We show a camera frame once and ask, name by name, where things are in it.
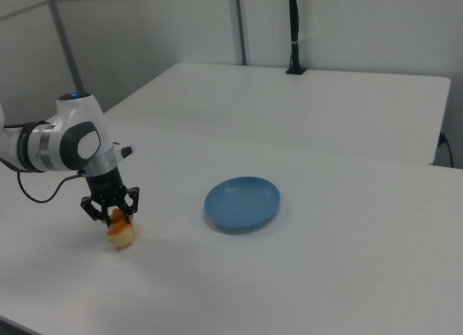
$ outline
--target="white wall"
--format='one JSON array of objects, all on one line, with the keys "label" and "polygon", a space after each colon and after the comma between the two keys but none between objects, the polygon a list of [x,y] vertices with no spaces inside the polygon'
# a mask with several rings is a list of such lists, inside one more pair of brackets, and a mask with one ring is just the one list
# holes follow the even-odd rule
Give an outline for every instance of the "white wall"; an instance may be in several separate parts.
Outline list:
[{"label": "white wall", "polygon": [[[288,0],[244,0],[251,65],[288,67]],[[312,69],[452,80],[443,123],[463,168],[463,0],[298,0],[301,62]],[[436,163],[448,165],[439,148]]]},{"label": "white wall", "polygon": [[47,119],[74,90],[46,0],[0,0],[0,102],[6,124]]},{"label": "white wall", "polygon": [[104,111],[177,62],[242,62],[230,0],[57,1],[85,89]]}]

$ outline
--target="blue plate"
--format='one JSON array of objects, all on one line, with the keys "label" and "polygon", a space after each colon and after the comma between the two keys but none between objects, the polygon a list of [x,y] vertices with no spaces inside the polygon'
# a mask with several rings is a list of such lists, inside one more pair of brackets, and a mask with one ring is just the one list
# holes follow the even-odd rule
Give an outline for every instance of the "blue plate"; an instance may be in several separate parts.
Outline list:
[{"label": "blue plate", "polygon": [[204,201],[205,212],[221,229],[250,230],[266,224],[278,210],[280,192],[266,179],[239,177],[215,186]]}]

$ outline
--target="table surface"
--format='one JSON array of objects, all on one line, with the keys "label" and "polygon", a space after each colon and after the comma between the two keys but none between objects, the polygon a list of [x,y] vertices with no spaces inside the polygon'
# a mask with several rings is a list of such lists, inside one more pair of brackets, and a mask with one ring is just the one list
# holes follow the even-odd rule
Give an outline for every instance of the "table surface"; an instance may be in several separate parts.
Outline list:
[{"label": "table surface", "polygon": [[450,80],[179,63],[107,112],[118,122],[431,164]]},{"label": "table surface", "polygon": [[[68,182],[32,203],[0,165],[0,315],[43,334],[461,334],[463,173],[125,123],[135,241],[110,247]],[[47,196],[66,173],[26,174]],[[252,175],[281,191],[261,230],[226,235],[208,191]]]}]

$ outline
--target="black pole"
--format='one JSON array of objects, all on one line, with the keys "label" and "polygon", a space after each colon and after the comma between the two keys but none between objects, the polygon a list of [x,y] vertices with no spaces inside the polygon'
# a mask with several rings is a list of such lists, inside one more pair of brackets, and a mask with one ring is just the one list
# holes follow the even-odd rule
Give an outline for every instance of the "black pole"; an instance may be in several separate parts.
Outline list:
[{"label": "black pole", "polygon": [[55,23],[56,31],[61,41],[61,47],[63,48],[64,55],[66,56],[67,66],[71,72],[72,79],[74,80],[74,85],[78,93],[85,93],[84,85],[82,78],[80,77],[79,69],[75,62],[74,55],[72,54],[71,45],[67,39],[66,31],[64,30],[63,21],[59,15],[58,5],[56,0],[46,0],[48,2],[48,7],[50,8],[51,17]]},{"label": "black pole", "polygon": [[297,10],[297,0],[289,0],[289,21],[291,22],[291,62],[287,74],[301,75],[306,69],[299,63],[299,11]]}]

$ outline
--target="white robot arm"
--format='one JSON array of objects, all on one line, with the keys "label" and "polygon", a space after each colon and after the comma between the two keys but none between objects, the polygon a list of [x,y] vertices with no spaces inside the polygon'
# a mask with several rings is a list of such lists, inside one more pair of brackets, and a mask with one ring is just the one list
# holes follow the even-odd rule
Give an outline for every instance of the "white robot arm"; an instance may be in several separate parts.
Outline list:
[{"label": "white robot arm", "polygon": [[[4,127],[0,105],[0,161],[17,172],[78,170],[91,192],[81,202],[88,215],[109,225],[108,209],[117,206],[129,223],[129,215],[137,211],[139,189],[124,186],[117,164],[132,154],[133,148],[120,148],[109,139],[106,120],[93,95],[66,94],[56,105],[53,124],[30,122],[10,127]],[[131,206],[126,195],[133,200]]]}]

